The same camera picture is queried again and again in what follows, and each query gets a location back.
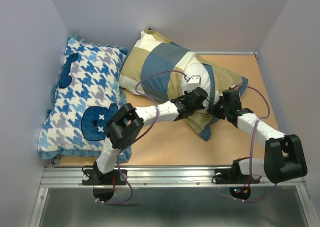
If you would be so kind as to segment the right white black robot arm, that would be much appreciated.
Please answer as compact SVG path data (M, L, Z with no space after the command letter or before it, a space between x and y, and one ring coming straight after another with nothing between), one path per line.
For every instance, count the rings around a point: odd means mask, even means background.
M220 172L222 180L242 182L249 177L259 182L261 177L273 184L301 178L308 167L301 139L295 134L285 134L265 123L249 108L243 108L236 88L224 90L212 109L213 115L227 120L237 129L251 135L251 146L258 142L264 147L264 157L252 155L233 161L226 172Z

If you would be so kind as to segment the blue tan white patchwork pillow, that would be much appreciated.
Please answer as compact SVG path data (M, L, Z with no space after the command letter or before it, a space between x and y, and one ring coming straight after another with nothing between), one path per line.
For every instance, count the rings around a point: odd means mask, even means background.
M182 96L181 80L186 75L184 70L191 64L203 64L210 80L211 90L204 101L204 110L197 110L188 117L188 124L204 140L211 137L211 124L218 118L209 114L208 109L215 105L224 90L239 85L243 94L248 79L218 66L201 55L184 48L155 30L145 29L140 39L129 51L120 72L119 84L133 94L144 93L154 100L166 102Z

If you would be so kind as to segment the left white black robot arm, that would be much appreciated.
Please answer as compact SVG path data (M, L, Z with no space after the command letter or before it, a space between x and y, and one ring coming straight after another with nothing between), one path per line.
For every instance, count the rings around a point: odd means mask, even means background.
M94 178L100 184L111 180L117 158L137 139L143 127L153 127L158 122L175 122L204 109L203 102L208 93L201 87L186 91L183 96L159 105L133 107L125 104L106 124L106 139L102 152L93 164Z

